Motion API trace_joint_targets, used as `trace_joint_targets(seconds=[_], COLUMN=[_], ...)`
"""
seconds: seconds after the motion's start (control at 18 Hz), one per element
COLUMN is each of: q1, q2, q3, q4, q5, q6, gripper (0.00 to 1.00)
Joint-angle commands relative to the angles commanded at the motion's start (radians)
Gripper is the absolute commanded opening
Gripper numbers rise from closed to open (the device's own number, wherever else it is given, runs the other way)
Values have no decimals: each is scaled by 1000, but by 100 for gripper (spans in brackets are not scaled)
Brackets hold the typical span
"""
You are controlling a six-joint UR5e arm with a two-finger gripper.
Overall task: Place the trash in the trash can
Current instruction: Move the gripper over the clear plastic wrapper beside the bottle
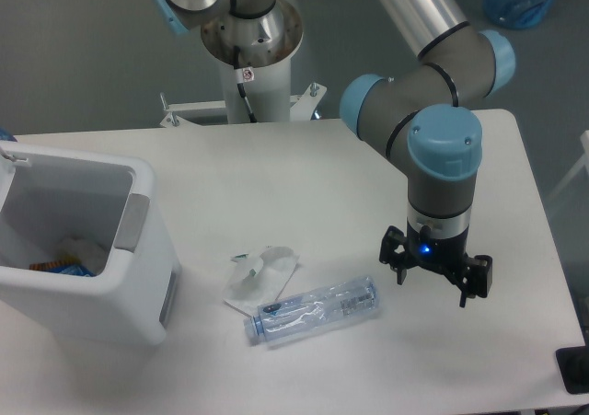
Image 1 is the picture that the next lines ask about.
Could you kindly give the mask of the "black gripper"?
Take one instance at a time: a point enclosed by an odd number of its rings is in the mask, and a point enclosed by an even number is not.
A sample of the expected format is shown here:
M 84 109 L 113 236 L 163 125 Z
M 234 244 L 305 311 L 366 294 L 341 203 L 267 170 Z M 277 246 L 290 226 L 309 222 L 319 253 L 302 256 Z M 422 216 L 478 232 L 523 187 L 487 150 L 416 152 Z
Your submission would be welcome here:
M 489 255 L 466 254 L 469 216 L 433 218 L 409 215 L 407 236 L 391 225 L 380 246 L 379 261 L 396 273 L 403 284 L 408 270 L 421 267 L 455 281 L 460 290 L 459 306 L 468 299 L 487 298 L 492 285 L 493 259 Z

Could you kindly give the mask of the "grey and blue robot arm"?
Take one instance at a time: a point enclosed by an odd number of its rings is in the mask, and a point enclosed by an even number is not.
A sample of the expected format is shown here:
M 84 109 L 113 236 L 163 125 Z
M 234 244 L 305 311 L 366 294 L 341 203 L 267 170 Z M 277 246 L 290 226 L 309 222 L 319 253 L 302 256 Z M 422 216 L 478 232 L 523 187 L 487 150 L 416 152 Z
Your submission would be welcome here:
M 482 127 L 466 105 L 509 82 L 510 42 L 478 32 L 454 0 L 379 0 L 419 60 L 401 78 L 362 75 L 345 89 L 341 119 L 408 180 L 407 227 L 389 227 L 379 258 L 403 282 L 414 267 L 443 275 L 463 299 L 486 297 L 492 260 L 466 242 Z M 288 121 L 290 60 L 299 15 L 284 0 L 155 0 L 176 33 L 198 29 L 220 66 L 231 123 Z

